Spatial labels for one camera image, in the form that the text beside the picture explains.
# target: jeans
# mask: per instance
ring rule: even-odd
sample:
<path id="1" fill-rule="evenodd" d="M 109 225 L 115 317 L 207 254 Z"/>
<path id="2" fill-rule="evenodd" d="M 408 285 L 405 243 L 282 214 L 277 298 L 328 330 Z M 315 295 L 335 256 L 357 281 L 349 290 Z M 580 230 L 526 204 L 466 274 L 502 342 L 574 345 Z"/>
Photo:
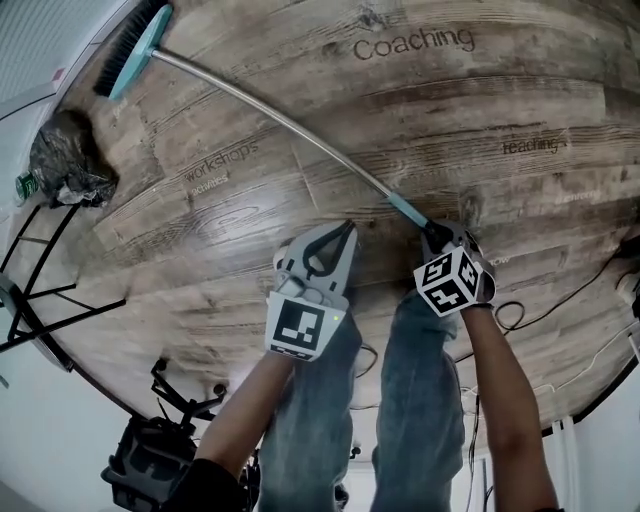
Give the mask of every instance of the jeans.
<path id="1" fill-rule="evenodd" d="M 399 304 L 382 368 L 373 512 L 450 509 L 464 426 L 455 365 L 443 344 L 456 320 L 414 291 Z M 260 452 L 259 512 L 333 512 L 353 425 L 349 404 L 362 338 L 347 316 L 322 356 L 298 362 Z"/>

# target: black plastic bag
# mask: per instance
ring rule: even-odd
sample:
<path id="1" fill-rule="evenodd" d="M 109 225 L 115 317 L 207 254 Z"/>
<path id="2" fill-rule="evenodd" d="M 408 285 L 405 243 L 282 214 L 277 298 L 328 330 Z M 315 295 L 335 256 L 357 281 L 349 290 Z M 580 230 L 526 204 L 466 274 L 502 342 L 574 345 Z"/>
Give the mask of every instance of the black plastic bag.
<path id="1" fill-rule="evenodd" d="M 51 208 L 104 206 L 115 194 L 118 176 L 102 159 L 91 122 L 78 112 L 67 110 L 49 119 L 33 141 L 29 160 L 29 172 Z"/>

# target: metal broom handle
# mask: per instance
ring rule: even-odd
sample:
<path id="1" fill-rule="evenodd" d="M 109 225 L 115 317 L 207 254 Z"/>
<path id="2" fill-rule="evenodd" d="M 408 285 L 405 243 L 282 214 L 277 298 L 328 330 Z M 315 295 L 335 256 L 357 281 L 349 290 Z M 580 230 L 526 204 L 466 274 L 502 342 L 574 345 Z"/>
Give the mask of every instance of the metal broom handle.
<path id="1" fill-rule="evenodd" d="M 420 212 L 418 212 L 413 206 L 411 206 L 404 199 L 398 196 L 398 194 L 389 190 L 383 183 L 381 183 L 376 178 L 374 178 L 371 174 L 369 174 L 365 169 L 363 169 L 358 164 L 356 164 L 349 157 L 347 157 L 346 155 L 344 155 L 334 147 L 327 144 L 320 137 L 318 137 L 314 133 L 311 133 L 309 130 L 307 130 L 303 126 L 300 126 L 293 119 L 285 116 L 281 112 L 278 112 L 276 109 L 274 109 L 273 107 L 270 107 L 269 105 L 267 105 L 263 101 L 260 101 L 254 96 L 247 94 L 242 89 L 239 89 L 234 85 L 231 85 L 229 82 L 221 78 L 218 78 L 217 76 L 211 74 L 209 71 L 206 71 L 205 69 L 193 64 L 192 62 L 178 55 L 169 53 L 164 50 L 154 49 L 151 52 L 151 56 L 163 62 L 166 62 L 167 64 L 171 64 L 172 66 L 175 66 L 183 71 L 186 71 L 187 73 L 190 73 L 193 76 L 196 76 L 204 80 L 205 82 L 215 85 L 219 89 L 222 89 L 223 91 L 228 92 L 229 94 L 232 94 L 239 100 L 260 110 L 262 113 L 268 115 L 270 118 L 274 119 L 275 121 L 280 123 L 282 126 L 287 127 L 289 130 L 298 134 L 300 137 L 308 140 L 312 144 L 315 144 L 325 153 L 329 154 L 332 158 L 335 158 L 342 165 L 344 165 L 348 169 L 355 172 L 358 176 L 360 176 L 360 178 L 362 178 L 369 185 L 371 185 L 378 192 L 380 192 L 383 196 L 389 199 L 394 206 L 399 208 L 402 211 L 402 213 L 407 215 L 416 224 L 420 225 L 421 227 L 424 227 L 428 223 L 427 219 Z"/>

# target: broom bristles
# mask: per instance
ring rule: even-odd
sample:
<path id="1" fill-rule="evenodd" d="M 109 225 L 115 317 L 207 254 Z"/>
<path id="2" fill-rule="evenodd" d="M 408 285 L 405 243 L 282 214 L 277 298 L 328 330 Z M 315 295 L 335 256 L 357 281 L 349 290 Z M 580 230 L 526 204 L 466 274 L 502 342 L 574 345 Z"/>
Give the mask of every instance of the broom bristles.
<path id="1" fill-rule="evenodd" d="M 168 3 L 167 0 L 143 0 L 131 11 L 126 20 L 127 25 L 118 36 L 113 50 L 102 67 L 102 72 L 93 86 L 96 94 L 109 97 L 122 68 L 124 68 L 142 34 L 158 11 Z"/>

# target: wood grain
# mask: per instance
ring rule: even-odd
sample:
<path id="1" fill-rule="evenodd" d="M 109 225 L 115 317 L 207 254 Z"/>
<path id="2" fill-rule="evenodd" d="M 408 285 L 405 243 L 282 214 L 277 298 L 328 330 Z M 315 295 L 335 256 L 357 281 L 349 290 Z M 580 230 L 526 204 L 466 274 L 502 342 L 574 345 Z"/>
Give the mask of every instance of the wood grain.
<path id="1" fill-rule="evenodd" d="M 426 215 L 464 222 L 496 266 L 496 303 L 522 302 L 525 320 L 595 275 L 636 222 L 640 11 L 631 0 L 174 6 L 164 47 L 282 109 Z M 262 353 L 275 251 L 313 226 L 351 218 L 360 243 L 348 295 L 364 339 L 382 355 L 420 262 L 414 227 L 309 143 L 162 62 L 151 62 L 122 101 L 97 98 L 91 87 L 112 44 L 63 108 L 91 118 L 118 191 L 104 209 L 77 216 L 39 286 L 77 279 L 71 296 L 96 305 L 127 296 L 128 304 L 61 330 L 61 343 L 146 414 L 159 413 L 148 372 L 163 354 L 204 395 L 218 381 L 233 390 Z M 50 212 L 34 233 L 51 232 L 59 218 Z M 20 211 L 14 231 L 23 219 Z M 10 275 L 20 280 L 36 258 L 21 249 Z M 534 387 L 578 375 L 631 322 L 614 291 L 630 268 L 614 260 L 557 312 L 509 334 Z M 36 307 L 55 320 L 74 307 L 58 302 Z M 518 311 L 501 315 L 509 324 Z M 623 338 L 584 378 L 555 393 L 536 389 L 544 425 L 611 382 L 631 357 Z M 446 349 L 468 354 L 464 329 Z M 380 368 L 358 380 L 354 403 L 379 400 Z M 473 358 L 458 369 L 473 387 Z M 463 393 L 465 409 L 473 404 Z M 368 455 L 375 411 L 353 414 Z"/>

